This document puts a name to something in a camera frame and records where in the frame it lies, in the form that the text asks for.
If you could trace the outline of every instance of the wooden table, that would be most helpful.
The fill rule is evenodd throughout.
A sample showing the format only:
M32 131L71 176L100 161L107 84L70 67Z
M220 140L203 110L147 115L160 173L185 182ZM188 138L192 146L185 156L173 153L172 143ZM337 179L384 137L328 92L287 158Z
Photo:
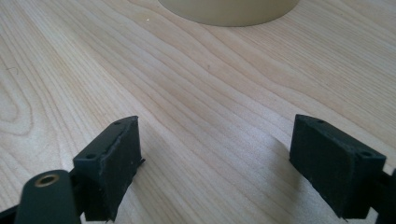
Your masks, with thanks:
M223 28L156 0L0 0L0 106L0 210L137 115L147 162L116 223L346 223L288 161L294 116L396 167L396 2L301 0Z

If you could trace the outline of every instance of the screw hole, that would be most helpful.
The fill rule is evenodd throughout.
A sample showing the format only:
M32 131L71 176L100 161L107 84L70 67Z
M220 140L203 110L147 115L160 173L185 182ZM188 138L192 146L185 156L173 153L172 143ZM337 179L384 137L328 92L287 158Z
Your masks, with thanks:
M95 154L88 154L85 158L87 158L87 159L93 159L93 158L95 158L95 157L96 157Z
M41 178L37 179L37 181L35 182L35 186L38 188L44 188L55 183L58 180L58 175L44 175Z

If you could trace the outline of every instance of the light wooden surface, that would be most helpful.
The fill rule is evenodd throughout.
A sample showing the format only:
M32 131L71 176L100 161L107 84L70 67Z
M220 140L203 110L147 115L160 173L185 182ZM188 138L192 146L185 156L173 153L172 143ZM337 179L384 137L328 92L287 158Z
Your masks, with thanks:
M156 0L0 0L0 210L137 115L147 162L116 223L346 223L288 161L294 115L386 154L390 172L395 111L394 0L301 0L245 28Z

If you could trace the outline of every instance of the hole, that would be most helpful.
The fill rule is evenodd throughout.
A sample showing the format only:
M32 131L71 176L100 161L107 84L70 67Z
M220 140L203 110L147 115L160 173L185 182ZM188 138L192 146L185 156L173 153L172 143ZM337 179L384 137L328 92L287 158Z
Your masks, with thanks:
M95 154L88 154L87 156L85 156L85 158L87 158L87 159L93 159L95 157L96 157Z
M361 155L362 156L367 156L367 157L370 157L370 156L372 156L372 154L370 153L370 152L361 152Z
M37 179L37 181L35 182L35 186L38 188L44 188L55 183L58 180L58 175L44 175L41 178Z

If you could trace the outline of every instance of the black plastic part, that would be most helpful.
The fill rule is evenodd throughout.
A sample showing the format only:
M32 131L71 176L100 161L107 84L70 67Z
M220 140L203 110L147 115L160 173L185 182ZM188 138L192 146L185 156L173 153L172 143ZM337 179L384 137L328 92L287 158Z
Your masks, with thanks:
M386 157L331 124L297 115L290 162L342 218L366 218Z
M115 220L123 195L143 159L140 152L137 116L109 125L74 159L74 186L81 184L88 221Z
M1 224L13 224L15 221L15 216L17 215L18 206L8 208L7 210L0 213L0 223Z
M373 208L378 212L376 223L396 223L396 170L392 176L385 173L380 176L373 196Z
M80 223L68 172L49 171L24 185L15 224L26 223Z

